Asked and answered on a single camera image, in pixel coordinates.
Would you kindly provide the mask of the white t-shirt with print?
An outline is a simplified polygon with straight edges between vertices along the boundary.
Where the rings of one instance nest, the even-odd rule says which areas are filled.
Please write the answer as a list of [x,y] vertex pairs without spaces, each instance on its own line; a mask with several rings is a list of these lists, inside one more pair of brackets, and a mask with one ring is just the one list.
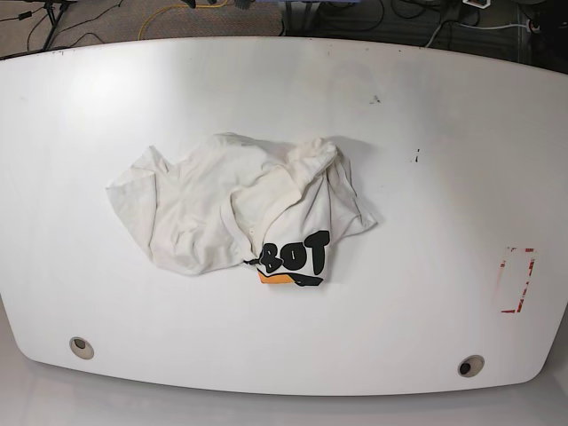
[[106,195],[156,266],[196,276],[244,264],[265,284],[317,287],[334,245],[376,223],[349,160],[324,138],[217,134],[177,163],[149,147]]

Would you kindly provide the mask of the right table grommet hole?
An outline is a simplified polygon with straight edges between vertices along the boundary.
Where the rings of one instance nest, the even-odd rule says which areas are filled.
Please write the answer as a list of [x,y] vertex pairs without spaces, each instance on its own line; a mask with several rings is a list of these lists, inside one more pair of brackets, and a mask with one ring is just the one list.
[[478,375],[485,366],[485,359],[481,355],[470,355],[457,367],[460,377],[471,378]]

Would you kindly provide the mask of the table grommet hole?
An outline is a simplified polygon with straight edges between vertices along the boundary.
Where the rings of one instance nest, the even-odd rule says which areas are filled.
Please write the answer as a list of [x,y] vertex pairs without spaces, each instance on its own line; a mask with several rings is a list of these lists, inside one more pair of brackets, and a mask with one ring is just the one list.
[[79,359],[89,360],[94,357],[94,349],[91,344],[81,337],[73,337],[69,341],[70,350]]
[[470,355],[457,367],[460,377],[471,378],[478,375],[485,366],[485,359],[481,355]]

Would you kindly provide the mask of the red tape marking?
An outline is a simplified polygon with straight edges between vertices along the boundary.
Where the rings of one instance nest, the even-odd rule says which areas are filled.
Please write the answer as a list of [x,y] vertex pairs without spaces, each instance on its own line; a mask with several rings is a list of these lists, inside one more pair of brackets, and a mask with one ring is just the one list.
[[494,302],[499,313],[521,312],[536,257],[535,248],[506,247],[495,289]]

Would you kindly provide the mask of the left table grommet hole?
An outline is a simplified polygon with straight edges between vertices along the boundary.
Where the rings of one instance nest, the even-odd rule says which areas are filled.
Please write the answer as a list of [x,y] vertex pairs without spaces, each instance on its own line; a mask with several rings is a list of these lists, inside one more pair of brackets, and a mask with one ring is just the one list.
[[70,350],[79,359],[89,360],[94,357],[94,349],[91,344],[81,337],[73,337],[69,341]]

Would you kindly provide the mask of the black tripod stand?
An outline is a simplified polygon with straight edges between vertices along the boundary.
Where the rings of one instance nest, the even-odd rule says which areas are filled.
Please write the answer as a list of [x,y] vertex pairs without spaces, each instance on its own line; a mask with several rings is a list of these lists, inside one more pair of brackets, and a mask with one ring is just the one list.
[[69,7],[73,4],[76,4],[76,1],[49,0],[43,2],[43,8],[45,9],[46,16],[51,23],[51,29],[45,38],[41,51],[48,51],[61,19]]

